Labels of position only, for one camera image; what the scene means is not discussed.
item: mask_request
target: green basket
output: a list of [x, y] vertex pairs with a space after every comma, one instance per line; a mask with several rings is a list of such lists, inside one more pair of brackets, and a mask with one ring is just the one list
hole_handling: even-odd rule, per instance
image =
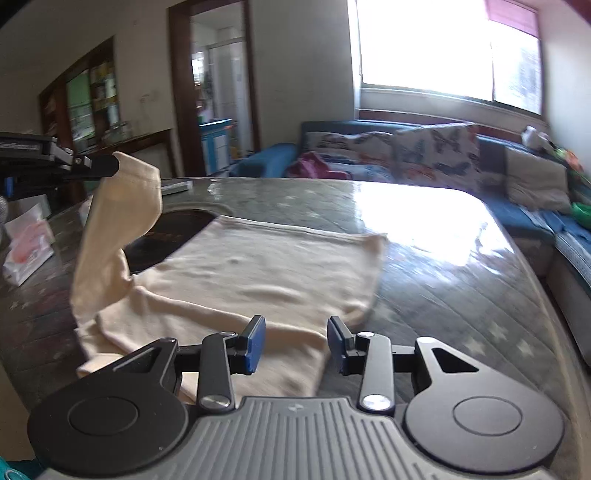
[[587, 230], [591, 230], [591, 205], [574, 203], [571, 207], [571, 212], [579, 225], [584, 226]]

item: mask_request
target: door frame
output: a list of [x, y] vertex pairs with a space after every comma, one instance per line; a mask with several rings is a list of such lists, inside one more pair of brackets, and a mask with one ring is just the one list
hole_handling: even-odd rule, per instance
[[176, 111], [178, 141], [186, 177], [206, 176], [201, 132], [197, 122], [197, 106], [191, 62], [191, 17], [202, 12], [230, 4], [242, 4], [244, 38], [246, 43], [246, 70], [251, 110], [252, 144], [261, 149], [258, 124], [258, 105], [252, 51], [251, 9], [249, 0], [185, 0], [168, 9], [168, 37], [170, 68]]

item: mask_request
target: sofa armrest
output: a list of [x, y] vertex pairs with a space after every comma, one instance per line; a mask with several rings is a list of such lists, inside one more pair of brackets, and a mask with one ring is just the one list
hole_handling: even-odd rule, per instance
[[278, 178], [297, 159], [297, 147], [292, 143], [278, 143], [240, 161], [232, 169], [232, 177]]

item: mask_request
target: bright window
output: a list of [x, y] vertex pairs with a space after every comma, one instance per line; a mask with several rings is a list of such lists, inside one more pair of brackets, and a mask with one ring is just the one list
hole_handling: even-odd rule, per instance
[[363, 82], [541, 113], [537, 18], [507, 0], [357, 0]]

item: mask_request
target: doorway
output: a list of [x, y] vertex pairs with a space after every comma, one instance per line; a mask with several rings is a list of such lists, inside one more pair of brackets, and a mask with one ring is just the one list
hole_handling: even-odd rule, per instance
[[227, 171], [259, 150], [248, 0], [187, 0], [168, 19], [185, 175]]

